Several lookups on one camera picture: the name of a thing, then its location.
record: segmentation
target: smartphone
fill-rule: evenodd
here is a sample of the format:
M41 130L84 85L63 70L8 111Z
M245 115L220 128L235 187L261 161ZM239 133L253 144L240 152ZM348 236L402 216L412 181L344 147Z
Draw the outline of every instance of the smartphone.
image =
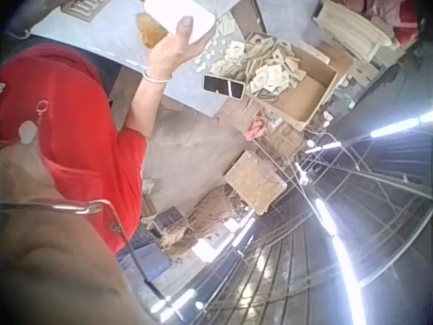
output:
M229 96L241 100L245 93L245 83L224 77L205 74L203 78L203 89L213 93Z
M144 10L173 35L176 34L176 26L181 18L191 16L194 24L190 43L203 37L216 21L214 14L192 0L145 0Z

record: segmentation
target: brown bottle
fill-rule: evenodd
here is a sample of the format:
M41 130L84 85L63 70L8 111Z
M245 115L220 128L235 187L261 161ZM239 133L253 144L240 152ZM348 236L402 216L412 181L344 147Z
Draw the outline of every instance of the brown bottle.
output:
M135 22L142 34L142 42L148 49L153 49L167 35L167 30L147 13L137 14Z

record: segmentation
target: pink cloth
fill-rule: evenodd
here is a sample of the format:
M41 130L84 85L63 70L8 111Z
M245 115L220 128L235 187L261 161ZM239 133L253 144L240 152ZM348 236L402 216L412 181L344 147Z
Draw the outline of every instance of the pink cloth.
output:
M261 137L265 132L267 125L267 120L265 120L263 117L254 117L254 120L252 120L251 122L250 128L247 132L244 133L246 141L252 141L254 139L257 139L258 137Z

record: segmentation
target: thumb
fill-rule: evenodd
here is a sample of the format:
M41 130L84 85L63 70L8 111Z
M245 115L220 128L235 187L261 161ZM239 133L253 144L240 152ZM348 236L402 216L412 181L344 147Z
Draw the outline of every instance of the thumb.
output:
M175 39L179 47L185 47L189 44L193 26L193 18L191 16L182 17L177 23Z

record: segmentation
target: bracelet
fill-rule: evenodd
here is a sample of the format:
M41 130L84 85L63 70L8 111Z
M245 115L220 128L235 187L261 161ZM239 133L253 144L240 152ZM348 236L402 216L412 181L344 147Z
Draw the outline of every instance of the bracelet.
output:
M150 83L168 83L171 80L171 76L170 76L170 78L165 79L165 80L153 79L153 78L151 78L151 77L149 77L147 75L147 70L144 70L144 72L143 72L143 78L145 80L149 81Z

